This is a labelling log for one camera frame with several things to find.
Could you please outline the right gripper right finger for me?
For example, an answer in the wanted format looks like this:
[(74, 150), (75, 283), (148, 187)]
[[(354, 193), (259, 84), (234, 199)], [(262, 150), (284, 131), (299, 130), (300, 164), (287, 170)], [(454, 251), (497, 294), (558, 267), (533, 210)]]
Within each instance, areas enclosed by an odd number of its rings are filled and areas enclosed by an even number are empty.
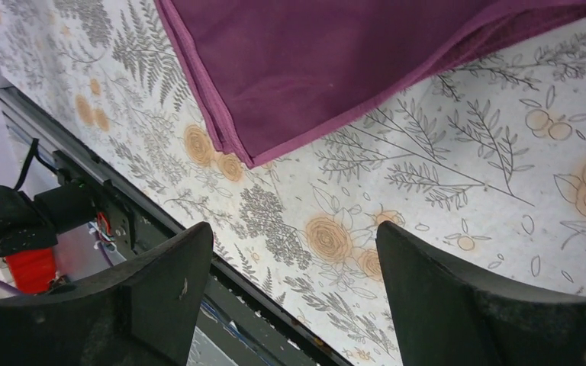
[(586, 365), (586, 297), (478, 267), (386, 221), (376, 234), (405, 365)]

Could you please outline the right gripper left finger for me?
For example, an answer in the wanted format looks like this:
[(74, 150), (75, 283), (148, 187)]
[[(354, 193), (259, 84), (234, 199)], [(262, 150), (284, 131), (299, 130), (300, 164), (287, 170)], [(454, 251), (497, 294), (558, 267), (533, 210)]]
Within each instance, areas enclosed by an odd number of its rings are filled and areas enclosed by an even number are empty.
[(197, 223), (48, 294), (0, 299), (0, 365), (186, 364), (213, 241)]

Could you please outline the purple cloth napkin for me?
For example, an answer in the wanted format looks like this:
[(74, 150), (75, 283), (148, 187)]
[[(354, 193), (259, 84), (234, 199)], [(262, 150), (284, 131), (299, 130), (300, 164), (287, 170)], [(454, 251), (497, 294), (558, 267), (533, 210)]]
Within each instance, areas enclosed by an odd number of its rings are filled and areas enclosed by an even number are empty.
[(262, 165), (586, 1), (158, 1), (216, 150)]

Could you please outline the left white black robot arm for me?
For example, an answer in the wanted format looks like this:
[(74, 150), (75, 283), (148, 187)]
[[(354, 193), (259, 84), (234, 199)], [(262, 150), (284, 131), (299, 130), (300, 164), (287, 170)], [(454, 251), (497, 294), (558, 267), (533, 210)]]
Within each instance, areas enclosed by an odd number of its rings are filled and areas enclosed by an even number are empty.
[(102, 198), (101, 187), (83, 181), (33, 198), (0, 185), (0, 258), (56, 245), (59, 235), (95, 219)]

